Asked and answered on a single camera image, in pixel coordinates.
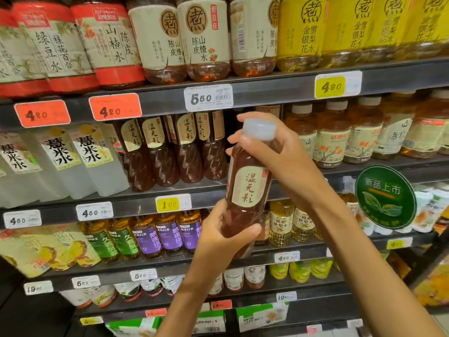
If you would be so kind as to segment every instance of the purple bottle label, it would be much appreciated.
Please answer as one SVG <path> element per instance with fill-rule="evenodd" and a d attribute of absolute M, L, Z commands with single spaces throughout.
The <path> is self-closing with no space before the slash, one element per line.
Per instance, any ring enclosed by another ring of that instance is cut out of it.
<path fill-rule="evenodd" d="M 188 225 L 179 225 L 181 229 L 182 241 L 187 249 L 195 249 L 198 244 L 199 234 L 201 233 L 201 224 L 199 221 L 189 223 Z"/>
<path fill-rule="evenodd" d="M 159 236 L 162 244 L 167 250 L 177 249 L 182 246 L 182 238 L 176 222 L 167 223 L 166 225 L 157 225 Z"/>
<path fill-rule="evenodd" d="M 143 228 L 141 231 L 132 231 L 138 241 L 143 254 L 159 252 L 162 249 L 158 233 L 153 226 Z"/>

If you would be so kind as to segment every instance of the price tag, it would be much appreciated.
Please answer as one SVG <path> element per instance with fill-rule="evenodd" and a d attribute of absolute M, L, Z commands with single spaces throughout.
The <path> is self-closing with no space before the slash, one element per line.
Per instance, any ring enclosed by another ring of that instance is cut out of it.
<path fill-rule="evenodd" d="M 42 226 L 39 209 L 5 212 L 3 213 L 3 222 L 7 229 Z"/>
<path fill-rule="evenodd" d="M 319 74 L 315 77 L 315 98 L 349 97 L 360 94 L 362 71 Z"/>
<path fill-rule="evenodd" d="M 130 271 L 129 276 L 132 281 L 151 280 L 158 277 L 158 272 L 155 268 L 149 268 L 146 270 Z"/>
<path fill-rule="evenodd" d="M 24 128 L 70 124 L 69 111 L 61 99 L 19 103 L 14 105 L 14 110 Z"/>
<path fill-rule="evenodd" d="M 231 84 L 214 84 L 184 89 L 185 108 L 189 112 L 225 109 L 234 105 Z"/>
<path fill-rule="evenodd" d="M 137 93 L 121 93 L 89 98 L 93 118 L 97 121 L 136 118 L 142 116 Z"/>
<path fill-rule="evenodd" d="M 307 333 L 323 332 L 323 326 L 321 324 L 307 325 L 306 329 Z"/>
<path fill-rule="evenodd" d="M 32 296 L 34 294 L 53 292 L 53 284 L 51 280 L 35 281 L 23 284 L 23 289 L 27 296 Z"/>
<path fill-rule="evenodd" d="M 300 251 L 276 253 L 274 255 L 274 262 L 276 264 L 283 264 L 284 262 L 293 262 L 300 260 Z"/>
<path fill-rule="evenodd" d="M 78 221 L 109 219 L 114 216 L 114 210 L 110 202 L 78 204 L 76 206 L 76 216 Z"/>
<path fill-rule="evenodd" d="M 101 286 L 98 275 L 87 275 L 86 277 L 72 278 L 74 289 L 86 289 L 88 287 Z"/>
<path fill-rule="evenodd" d="M 158 213 L 190 209 L 192 209 L 192 198 L 190 194 L 158 196 L 156 198 L 156 210 Z"/>
<path fill-rule="evenodd" d="M 167 308 L 163 307 L 161 309 L 152 309 L 152 310 L 145 310 L 145 315 L 147 318 L 150 317 L 164 317 L 167 314 Z"/>
<path fill-rule="evenodd" d="M 101 316 L 97 317 L 86 317 L 80 318 L 81 325 L 94 325 L 94 324 L 103 324 L 103 318 Z"/>
<path fill-rule="evenodd" d="M 348 328 L 361 328 L 363 326 L 363 319 L 348 319 L 346 321 L 346 324 L 348 324 Z"/>
<path fill-rule="evenodd" d="M 410 247 L 413 243 L 413 237 L 390 239 L 387 241 L 387 249 L 404 249 Z"/>
<path fill-rule="evenodd" d="M 276 301 L 278 302 L 293 301 L 297 299 L 298 297 L 296 296 L 296 291 L 282 292 L 276 294 Z"/>
<path fill-rule="evenodd" d="M 232 309 L 232 300 L 213 301 L 210 303 L 210 307 L 212 308 L 212 311 Z"/>

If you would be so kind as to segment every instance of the white bottle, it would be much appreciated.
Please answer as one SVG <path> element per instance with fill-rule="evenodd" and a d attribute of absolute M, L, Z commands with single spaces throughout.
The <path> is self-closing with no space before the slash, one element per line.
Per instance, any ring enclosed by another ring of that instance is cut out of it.
<path fill-rule="evenodd" d="M 69 193 L 58 175 L 55 175 L 48 158 L 28 146 L 29 134 L 9 132 L 0 134 L 0 155 L 20 176 L 28 191 L 42 202 L 66 198 Z"/>
<path fill-rule="evenodd" d="M 36 140 L 30 145 L 50 159 L 53 170 L 73 199 L 84 198 L 97 191 L 65 128 L 39 128 L 32 130 L 31 134 Z"/>
<path fill-rule="evenodd" d="M 37 193 L 31 192 L 20 176 L 0 158 L 0 206 L 13 208 L 37 201 Z"/>
<path fill-rule="evenodd" d="M 100 196 L 119 193 L 130 187 L 119 157 L 98 124 L 66 127 L 73 144 L 87 167 Z"/>

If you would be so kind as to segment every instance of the red price tag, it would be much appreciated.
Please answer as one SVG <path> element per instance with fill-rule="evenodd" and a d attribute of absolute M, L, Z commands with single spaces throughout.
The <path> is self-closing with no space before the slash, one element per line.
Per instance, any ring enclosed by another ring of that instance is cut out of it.
<path fill-rule="evenodd" d="M 147 318 L 150 317 L 164 317 L 167 314 L 167 308 L 163 307 L 161 309 L 152 309 L 152 310 L 146 310 L 145 315 Z"/>
<path fill-rule="evenodd" d="M 14 110 L 24 128 L 70 124 L 69 111 L 61 99 L 18 103 Z"/>
<path fill-rule="evenodd" d="M 94 96 L 89 98 L 93 118 L 97 121 L 136 118 L 142 116 L 137 93 Z"/>
<path fill-rule="evenodd" d="M 225 310 L 225 309 L 232 309 L 232 300 L 220 300 L 220 301 L 213 301 L 210 303 L 212 310 Z"/>

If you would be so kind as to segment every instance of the white bottle cap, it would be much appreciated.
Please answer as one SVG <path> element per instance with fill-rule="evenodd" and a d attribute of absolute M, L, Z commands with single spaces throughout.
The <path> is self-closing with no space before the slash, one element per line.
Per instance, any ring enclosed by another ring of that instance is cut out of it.
<path fill-rule="evenodd" d="M 416 90 L 408 90 L 408 91 L 398 91 L 398 92 L 392 92 L 396 94 L 414 94 L 416 93 Z"/>
<path fill-rule="evenodd" d="M 277 127 L 275 122 L 265 118 L 248 118 L 243 122 L 243 134 L 261 141 L 271 141 Z"/>
<path fill-rule="evenodd" d="M 376 106 L 380 104 L 382 97 L 359 97 L 357 99 L 358 103 L 360 105 L 365 106 Z"/>
<path fill-rule="evenodd" d="M 433 90 L 430 96 L 432 98 L 448 99 L 449 98 L 449 89 L 438 88 L 437 90 Z"/>
<path fill-rule="evenodd" d="M 294 114 L 309 114 L 311 113 L 311 104 L 295 104 L 291 107 L 291 112 Z"/>
<path fill-rule="evenodd" d="M 344 110 L 348 107 L 348 101 L 327 101 L 326 109 L 329 110 Z"/>

